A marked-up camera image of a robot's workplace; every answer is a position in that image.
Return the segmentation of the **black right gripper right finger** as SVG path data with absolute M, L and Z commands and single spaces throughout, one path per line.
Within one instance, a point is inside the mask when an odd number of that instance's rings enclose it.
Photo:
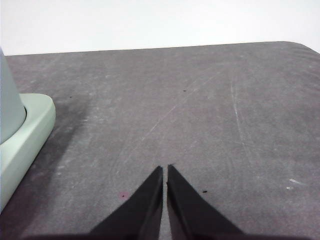
M 167 173 L 167 208 L 174 240 L 233 240 L 242 235 L 173 165 L 167 167 Z

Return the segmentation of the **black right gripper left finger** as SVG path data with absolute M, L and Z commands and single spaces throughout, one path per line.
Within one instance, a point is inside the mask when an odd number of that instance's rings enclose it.
M 103 240 L 158 240 L 163 211 L 163 168 L 157 166 L 132 196 L 95 226 Z

